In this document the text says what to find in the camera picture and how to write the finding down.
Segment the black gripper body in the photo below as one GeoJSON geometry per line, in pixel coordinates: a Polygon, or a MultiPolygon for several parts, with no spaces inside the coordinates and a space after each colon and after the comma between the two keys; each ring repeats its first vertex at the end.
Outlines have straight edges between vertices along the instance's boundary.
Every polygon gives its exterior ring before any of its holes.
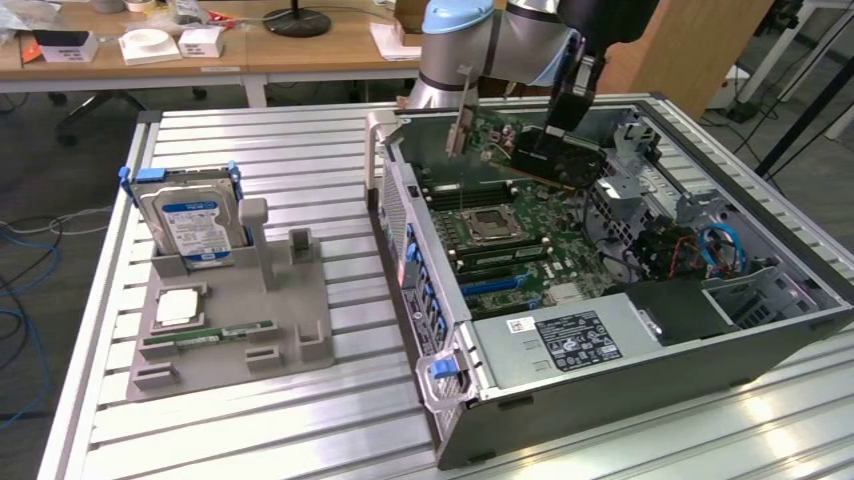
{"type": "Polygon", "coordinates": [[[562,0],[557,15],[583,37],[585,54],[601,56],[613,44],[642,37],[658,4],[658,0],[562,0]]]}

